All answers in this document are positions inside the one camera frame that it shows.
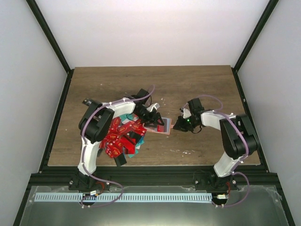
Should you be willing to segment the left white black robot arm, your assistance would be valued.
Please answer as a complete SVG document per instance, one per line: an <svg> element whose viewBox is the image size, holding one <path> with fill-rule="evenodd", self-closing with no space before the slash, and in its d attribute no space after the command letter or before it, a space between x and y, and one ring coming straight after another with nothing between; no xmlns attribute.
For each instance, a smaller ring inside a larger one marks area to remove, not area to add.
<svg viewBox="0 0 301 226"><path fill-rule="evenodd" d="M125 156L135 153L147 127L164 125L159 104L146 105L151 95L151 91L141 89L136 95L113 102L101 103L89 98L83 101L88 109L79 122L82 146L78 179L85 190L96 185L93 173L98 154L105 151L117 166L122 166L127 162Z"/></svg>

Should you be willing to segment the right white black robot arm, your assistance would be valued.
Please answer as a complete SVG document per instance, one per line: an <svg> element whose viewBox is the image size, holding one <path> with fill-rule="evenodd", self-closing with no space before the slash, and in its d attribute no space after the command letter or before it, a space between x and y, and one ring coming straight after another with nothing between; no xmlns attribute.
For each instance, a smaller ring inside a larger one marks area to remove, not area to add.
<svg viewBox="0 0 301 226"><path fill-rule="evenodd" d="M224 153L214 165L215 174L209 177L210 186L219 190L226 184L225 177L233 175L237 166L257 151L260 141L247 114L224 114L218 110L205 109L199 98L188 101L180 108L173 129L192 132L196 127L211 127L221 132Z"/></svg>

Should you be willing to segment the pink leather card holder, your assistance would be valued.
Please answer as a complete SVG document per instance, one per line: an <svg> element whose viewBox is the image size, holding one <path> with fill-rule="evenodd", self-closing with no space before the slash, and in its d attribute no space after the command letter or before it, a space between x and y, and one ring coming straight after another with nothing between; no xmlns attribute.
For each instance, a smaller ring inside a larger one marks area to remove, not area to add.
<svg viewBox="0 0 301 226"><path fill-rule="evenodd" d="M148 132L158 133L163 135L170 135L171 129L173 128L172 119L163 117L164 125L157 125L156 127L146 127Z"/></svg>

